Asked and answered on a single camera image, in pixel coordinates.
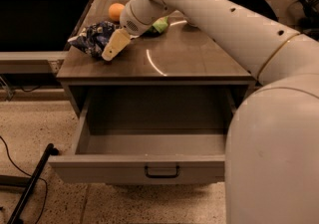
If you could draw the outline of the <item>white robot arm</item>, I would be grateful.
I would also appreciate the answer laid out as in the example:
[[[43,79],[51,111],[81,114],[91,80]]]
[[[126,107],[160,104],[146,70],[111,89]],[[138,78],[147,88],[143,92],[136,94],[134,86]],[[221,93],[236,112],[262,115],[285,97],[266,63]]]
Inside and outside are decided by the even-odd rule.
[[[227,224],[319,224],[319,43],[228,0],[130,0],[103,52],[177,10],[253,79],[225,146]]]

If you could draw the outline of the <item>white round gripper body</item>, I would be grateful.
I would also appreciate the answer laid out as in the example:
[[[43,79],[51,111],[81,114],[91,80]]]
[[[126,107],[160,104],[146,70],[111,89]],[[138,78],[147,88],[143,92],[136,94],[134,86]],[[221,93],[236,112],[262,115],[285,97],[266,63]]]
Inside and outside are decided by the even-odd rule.
[[[140,36],[159,18],[169,15],[173,9],[153,0],[130,0],[120,15],[120,25],[130,35]]]

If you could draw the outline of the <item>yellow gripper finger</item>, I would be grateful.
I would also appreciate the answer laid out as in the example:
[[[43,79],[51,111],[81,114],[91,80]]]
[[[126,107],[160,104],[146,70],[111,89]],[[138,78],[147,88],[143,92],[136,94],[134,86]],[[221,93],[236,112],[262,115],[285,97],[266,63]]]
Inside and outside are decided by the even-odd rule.
[[[121,50],[123,50],[131,41],[130,34],[125,29],[117,29],[111,36],[106,45],[102,58],[105,61],[112,60]]]

